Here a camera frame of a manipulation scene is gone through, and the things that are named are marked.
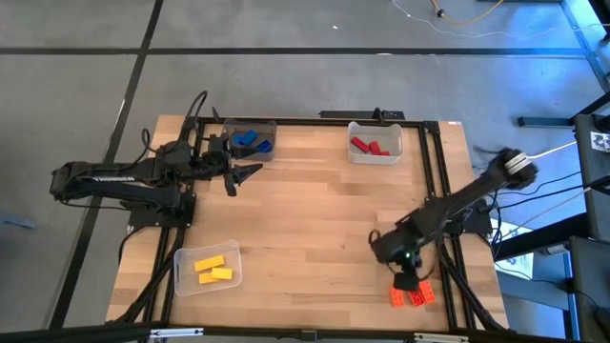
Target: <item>table leg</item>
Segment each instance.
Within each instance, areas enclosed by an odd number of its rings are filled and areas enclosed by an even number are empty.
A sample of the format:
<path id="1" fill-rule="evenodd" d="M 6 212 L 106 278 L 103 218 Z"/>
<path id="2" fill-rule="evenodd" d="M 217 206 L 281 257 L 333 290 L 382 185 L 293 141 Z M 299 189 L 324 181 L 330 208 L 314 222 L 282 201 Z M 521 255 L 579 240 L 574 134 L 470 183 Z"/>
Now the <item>table leg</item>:
<path id="1" fill-rule="evenodd" d="M 599 99 L 579 111 L 576 115 L 593 114 L 609 102 L 610 92 L 602 95 Z M 517 121 L 520 127 L 527 128 L 572 128 L 574 127 L 574 118 L 576 115 L 571 118 L 519 117 Z"/>
<path id="2" fill-rule="evenodd" d="M 563 219 L 555 224 L 492 245 L 496 261 L 523 255 L 568 240 L 570 236 L 588 236 L 587 213 Z"/>

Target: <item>orange block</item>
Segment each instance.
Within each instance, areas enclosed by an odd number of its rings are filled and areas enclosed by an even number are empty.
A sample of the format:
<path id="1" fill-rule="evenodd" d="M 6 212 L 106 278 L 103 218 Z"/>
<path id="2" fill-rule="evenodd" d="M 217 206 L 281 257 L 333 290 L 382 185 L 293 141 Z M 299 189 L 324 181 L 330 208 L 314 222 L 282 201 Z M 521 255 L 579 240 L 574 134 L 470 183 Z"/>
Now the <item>orange block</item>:
<path id="1" fill-rule="evenodd" d="M 411 299 L 411 303 L 415 307 L 419 307 L 426 303 L 426 300 L 423 298 L 420 292 L 407 292 L 409 294 L 409 298 Z"/>
<path id="2" fill-rule="evenodd" d="M 423 299 L 426 301 L 426 304 L 432 304 L 435 302 L 435 293 L 434 291 L 432 291 L 432 286 L 430 286 L 430 282 L 419 282 L 419 292 L 423 296 Z"/>
<path id="3" fill-rule="evenodd" d="M 401 290 L 397 290 L 394 287 L 390 288 L 390 302 L 392 307 L 404 306 L 404 294 Z"/>

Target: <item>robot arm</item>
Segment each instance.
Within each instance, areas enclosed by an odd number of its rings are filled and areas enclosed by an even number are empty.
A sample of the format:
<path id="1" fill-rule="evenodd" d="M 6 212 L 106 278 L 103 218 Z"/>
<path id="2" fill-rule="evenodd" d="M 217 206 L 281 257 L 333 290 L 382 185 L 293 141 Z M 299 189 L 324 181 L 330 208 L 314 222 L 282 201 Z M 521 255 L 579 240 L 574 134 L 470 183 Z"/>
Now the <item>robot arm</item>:
<path id="1" fill-rule="evenodd" d="M 499 188 L 518 190 L 530 185 L 536 179 L 537 172 L 538 169 L 524 152 L 504 149 L 477 180 L 459 192 L 424 204 L 398 220 L 393 231 L 375 240 L 370 239 L 376 260 L 383 264 L 394 262 L 402 267 L 403 273 L 396 275 L 395 287 L 407 291 L 416 288 L 413 256 L 417 256 L 421 247 L 442 236 L 448 219 L 489 192 Z"/>
<path id="2" fill-rule="evenodd" d="M 222 175 L 227 194 L 235 196 L 234 184 L 241 184 L 262 164 L 233 166 L 231 158 L 257 151 L 231 149 L 226 135 L 211 135 L 208 141 L 208 150 L 201 156 L 192 156 L 188 142 L 178 140 L 161 146 L 155 157 L 131 164 L 69 162 L 52 172 L 50 193 L 62 202 L 97 195 L 123 200 L 127 209 L 171 210 L 180 205 L 182 183 Z"/>

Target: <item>white cable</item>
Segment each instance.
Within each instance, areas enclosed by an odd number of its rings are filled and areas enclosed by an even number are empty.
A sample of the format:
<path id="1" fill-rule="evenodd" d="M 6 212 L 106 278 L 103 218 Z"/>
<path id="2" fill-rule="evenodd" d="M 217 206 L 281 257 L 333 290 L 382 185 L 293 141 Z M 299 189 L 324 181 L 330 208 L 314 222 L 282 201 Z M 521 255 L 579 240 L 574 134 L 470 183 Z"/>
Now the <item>white cable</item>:
<path id="1" fill-rule="evenodd" d="M 481 38 L 481 37 L 486 37 L 486 36 L 490 36 L 490 35 L 494 35 L 494 34 L 502 34 L 505 35 L 507 37 L 511 37 L 511 38 L 515 38 L 518 40 L 529 40 L 535 37 L 539 37 L 539 36 L 543 36 L 545 34 L 548 34 L 549 32 L 552 32 L 554 30 L 559 30 L 559 28 L 555 27 L 555 28 L 551 28 L 548 29 L 546 31 L 543 32 L 539 32 L 539 33 L 534 33 L 534 34 L 530 34 L 530 35 L 515 35 L 515 34 L 510 34 L 506 31 L 492 31 L 492 32 L 487 32 L 487 33 L 481 33 L 481 34 L 466 34 L 466 33 L 455 33 L 452 31 L 446 31 L 446 30 L 439 30 L 437 29 L 436 26 L 434 26 L 431 22 L 427 21 L 426 19 L 421 19 L 421 18 L 416 18 L 413 15 L 411 15 L 409 12 L 407 12 L 406 9 L 404 9 L 403 7 L 401 7 L 399 4 L 397 4 L 396 0 L 392 0 L 392 3 L 394 4 L 394 6 L 396 6 L 399 10 L 402 10 L 402 12 L 408 17 L 411 18 L 413 20 L 419 21 L 419 22 L 423 22 L 428 24 L 432 29 L 434 29 L 436 32 L 438 33 L 442 33 L 442 34 L 451 34 L 455 37 L 463 37 L 463 38 Z M 594 26 L 602 26 L 602 27 L 606 27 L 606 26 L 610 26 L 610 24 L 591 24 L 589 26 L 586 26 L 582 29 L 574 29 L 572 28 L 572 31 L 576 32 L 576 31 L 583 31 L 583 30 L 587 30 L 589 28 L 592 28 Z"/>
<path id="2" fill-rule="evenodd" d="M 569 197 L 569 198 L 567 198 L 567 199 L 565 199 L 565 200 L 561 201 L 561 202 L 560 202 L 560 203 L 558 203 L 557 205 L 552 206 L 552 207 L 550 207 L 550 208 L 548 208 L 548 209 L 546 209 L 546 210 L 544 210 L 544 211 L 542 211 L 542 212 L 540 212 L 540 213 L 538 213 L 538 214 L 534 215 L 533 217 L 531 217 L 531 218 L 527 219 L 526 221 L 524 221 L 524 222 L 523 222 L 523 224 L 521 224 L 521 225 L 517 226 L 516 228 L 512 229 L 511 231 L 507 232 L 505 235 L 510 235 L 510 234 L 512 234 L 513 232 L 515 232 L 515 231 L 519 230 L 520 228 L 524 227 L 525 225 L 527 225 L 527 223 L 531 222 L 532 220 L 534 220 L 534 219 L 536 219 L 536 218 L 540 217 L 541 215 L 543 215 L 543 214 L 545 214 L 545 213 L 547 213 L 547 212 L 550 212 L 550 211 L 552 211 L 552 210 L 554 210 L 554 209 L 558 208 L 559 206 L 562 206 L 562 205 L 565 205 L 565 204 L 569 203 L 570 201 L 572 201 L 572 200 L 576 199 L 577 197 L 579 197 L 579 196 L 581 196 L 581 195 L 583 195 L 583 194 L 585 194 L 586 192 L 589 192 L 589 191 L 591 191 L 591 187 L 587 187 L 587 188 L 585 188 L 584 190 L 582 190 L 582 191 L 581 191 L 581 192 L 579 192 L 578 194 L 576 194 L 576 195 L 574 195 L 574 196 L 571 196 L 571 197 Z"/>
<path id="3" fill-rule="evenodd" d="M 564 144 L 564 145 L 562 145 L 562 146 L 560 146 L 560 147 L 558 147 L 558 148 L 551 149 L 550 151 L 545 151 L 545 152 L 543 152 L 543 153 L 539 153 L 539 154 L 534 155 L 534 156 L 527 156 L 527 158 L 529 158 L 529 159 L 537 159 L 537 158 L 541 158 L 542 156 L 546 156 L 546 155 L 547 155 L 547 154 L 549 154 L 549 153 L 552 153 L 552 152 L 555 152 L 555 151 L 560 151 L 560 150 L 561 150 L 561 149 L 563 149 L 563 148 L 567 148 L 567 147 L 569 147 L 569 146 L 571 146 L 571 145 L 575 145 L 575 144 L 576 144 L 576 141 L 574 141 L 574 142 L 570 142 L 570 143 L 568 143 L 568 144 Z"/>

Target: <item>white sticker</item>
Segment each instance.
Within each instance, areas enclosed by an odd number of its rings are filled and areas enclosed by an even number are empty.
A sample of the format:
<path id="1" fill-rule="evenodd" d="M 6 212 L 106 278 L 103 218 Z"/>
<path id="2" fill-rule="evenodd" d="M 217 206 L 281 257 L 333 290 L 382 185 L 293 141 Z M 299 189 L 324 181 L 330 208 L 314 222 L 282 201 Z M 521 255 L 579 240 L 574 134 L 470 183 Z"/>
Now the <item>white sticker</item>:
<path id="1" fill-rule="evenodd" d="M 591 148 L 597 151 L 610 152 L 610 134 L 591 132 Z"/>

